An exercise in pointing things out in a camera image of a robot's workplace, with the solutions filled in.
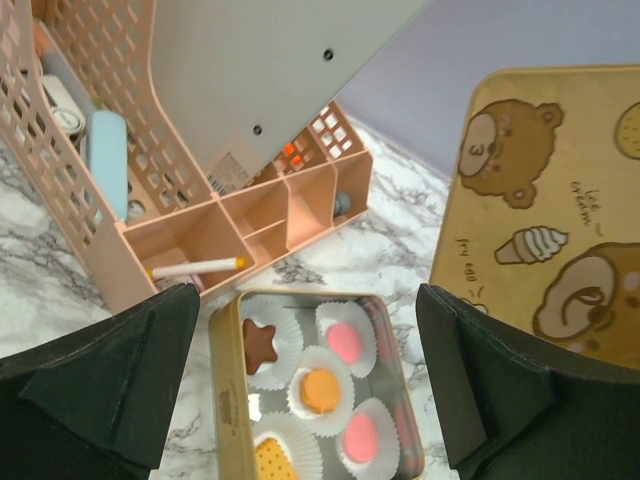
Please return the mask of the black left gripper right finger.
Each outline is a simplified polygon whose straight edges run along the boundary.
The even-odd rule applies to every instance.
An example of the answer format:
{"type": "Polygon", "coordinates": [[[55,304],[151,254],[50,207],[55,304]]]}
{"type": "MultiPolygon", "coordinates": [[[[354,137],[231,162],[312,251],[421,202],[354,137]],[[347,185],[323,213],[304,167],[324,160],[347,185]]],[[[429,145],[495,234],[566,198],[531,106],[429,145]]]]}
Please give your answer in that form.
{"type": "Polygon", "coordinates": [[[555,346],[423,284],[422,350],[462,479],[636,479],[639,373],[555,346]]]}

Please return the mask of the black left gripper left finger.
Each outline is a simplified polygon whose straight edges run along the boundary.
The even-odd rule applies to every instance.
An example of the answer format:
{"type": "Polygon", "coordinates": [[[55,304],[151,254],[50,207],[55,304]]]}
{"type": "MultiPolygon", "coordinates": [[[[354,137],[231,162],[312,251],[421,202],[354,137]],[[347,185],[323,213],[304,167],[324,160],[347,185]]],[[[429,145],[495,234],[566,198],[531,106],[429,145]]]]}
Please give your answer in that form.
{"type": "Polygon", "coordinates": [[[4,479],[146,479],[199,314],[191,284],[1,360],[4,479]]]}

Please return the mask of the pink round macaron cookie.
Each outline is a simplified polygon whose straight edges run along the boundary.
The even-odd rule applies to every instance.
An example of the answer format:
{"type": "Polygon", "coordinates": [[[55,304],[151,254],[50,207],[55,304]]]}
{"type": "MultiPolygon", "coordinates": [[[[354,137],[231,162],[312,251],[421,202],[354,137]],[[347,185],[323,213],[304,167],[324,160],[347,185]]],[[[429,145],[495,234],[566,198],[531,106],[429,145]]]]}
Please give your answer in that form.
{"type": "Polygon", "coordinates": [[[377,454],[379,434],[375,422],[366,414],[356,414],[343,436],[346,456],[356,463],[370,462],[377,454]]]}
{"type": "Polygon", "coordinates": [[[362,353],[362,340],[357,329],[349,323],[336,323],[326,333],[329,347],[348,365],[355,363],[362,353]]]}

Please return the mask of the brown star cookie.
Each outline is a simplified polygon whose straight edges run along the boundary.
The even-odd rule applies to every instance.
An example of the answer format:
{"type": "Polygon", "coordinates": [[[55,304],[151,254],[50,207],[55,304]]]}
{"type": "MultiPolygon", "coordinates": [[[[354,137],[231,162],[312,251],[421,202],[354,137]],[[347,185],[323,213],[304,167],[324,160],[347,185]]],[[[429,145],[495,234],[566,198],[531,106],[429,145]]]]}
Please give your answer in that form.
{"type": "Polygon", "coordinates": [[[242,324],[245,367],[248,375],[254,375],[264,363],[275,363],[278,360],[273,346],[276,327],[266,325],[260,327],[251,318],[242,324]]]}

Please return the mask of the yellow square biscuit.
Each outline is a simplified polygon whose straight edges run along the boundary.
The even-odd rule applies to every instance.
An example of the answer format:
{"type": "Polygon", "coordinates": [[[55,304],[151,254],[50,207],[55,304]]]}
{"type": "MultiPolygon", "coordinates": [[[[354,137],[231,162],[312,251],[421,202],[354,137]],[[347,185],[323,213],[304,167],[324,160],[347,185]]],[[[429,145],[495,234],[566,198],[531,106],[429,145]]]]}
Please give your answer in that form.
{"type": "Polygon", "coordinates": [[[299,476],[283,447],[274,437],[266,437],[255,447],[260,480],[298,480],[299,476]]]}

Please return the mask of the orange round cookie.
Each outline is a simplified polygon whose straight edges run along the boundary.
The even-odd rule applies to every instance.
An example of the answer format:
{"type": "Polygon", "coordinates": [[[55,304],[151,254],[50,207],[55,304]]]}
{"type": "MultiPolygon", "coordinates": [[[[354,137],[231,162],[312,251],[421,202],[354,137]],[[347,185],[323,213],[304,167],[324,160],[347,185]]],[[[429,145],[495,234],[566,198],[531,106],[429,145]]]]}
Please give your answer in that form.
{"type": "Polygon", "coordinates": [[[342,397],[336,376],[328,369],[312,369],[301,381],[302,403],[315,414],[333,412],[342,397]]]}

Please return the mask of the grey square tin lid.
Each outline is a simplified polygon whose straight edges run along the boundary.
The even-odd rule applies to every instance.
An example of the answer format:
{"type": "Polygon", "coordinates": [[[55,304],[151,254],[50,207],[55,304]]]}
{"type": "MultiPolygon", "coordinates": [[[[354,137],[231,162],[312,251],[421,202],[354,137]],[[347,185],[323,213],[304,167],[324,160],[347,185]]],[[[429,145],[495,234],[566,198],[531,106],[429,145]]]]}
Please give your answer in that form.
{"type": "Polygon", "coordinates": [[[430,280],[575,353],[639,365],[639,68],[476,88],[430,280]]]}

